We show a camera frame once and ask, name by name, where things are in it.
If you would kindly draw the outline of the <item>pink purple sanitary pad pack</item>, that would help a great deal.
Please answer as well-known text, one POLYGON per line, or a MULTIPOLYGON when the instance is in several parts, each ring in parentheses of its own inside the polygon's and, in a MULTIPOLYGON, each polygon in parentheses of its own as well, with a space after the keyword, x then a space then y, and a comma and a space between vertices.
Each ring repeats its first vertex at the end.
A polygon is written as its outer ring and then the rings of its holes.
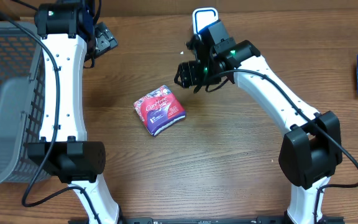
POLYGON ((135 101, 134 109, 152 136, 186 117, 184 107, 166 85, 135 101))

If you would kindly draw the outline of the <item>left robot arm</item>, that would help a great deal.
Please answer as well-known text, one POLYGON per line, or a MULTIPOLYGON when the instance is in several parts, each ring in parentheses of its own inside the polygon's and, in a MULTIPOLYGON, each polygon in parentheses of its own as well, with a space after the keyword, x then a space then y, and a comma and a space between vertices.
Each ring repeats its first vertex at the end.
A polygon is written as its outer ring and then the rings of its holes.
POLYGON ((27 155, 41 172, 74 191, 88 219, 86 223, 124 223, 120 206, 103 176, 105 146, 89 141, 83 116, 83 69, 116 46, 109 29, 98 22, 101 5, 94 1, 44 3, 35 14, 45 65, 45 108, 40 140, 27 155))

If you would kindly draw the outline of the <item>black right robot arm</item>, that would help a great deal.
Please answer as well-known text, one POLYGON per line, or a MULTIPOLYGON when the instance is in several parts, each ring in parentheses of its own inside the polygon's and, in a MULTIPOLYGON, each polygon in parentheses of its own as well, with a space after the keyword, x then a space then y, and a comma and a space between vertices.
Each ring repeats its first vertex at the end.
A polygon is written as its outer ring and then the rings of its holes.
POLYGON ((329 181, 342 162, 337 116, 297 97, 270 69, 248 40, 237 43, 219 19, 193 20, 187 42, 195 59, 181 63, 175 83, 212 92, 231 82, 247 92, 273 119, 283 135, 278 162, 291 182, 290 204, 281 223, 329 223, 321 207, 329 181))

